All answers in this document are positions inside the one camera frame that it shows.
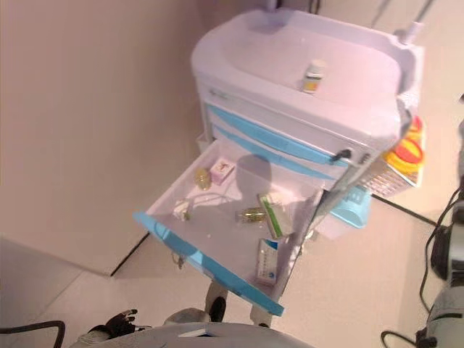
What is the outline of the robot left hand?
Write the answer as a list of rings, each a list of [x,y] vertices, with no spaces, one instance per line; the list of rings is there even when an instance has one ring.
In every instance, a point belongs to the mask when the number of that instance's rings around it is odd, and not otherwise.
[[[136,331],[133,321],[136,319],[137,309],[126,310],[110,318],[105,324],[112,338],[132,334]]]

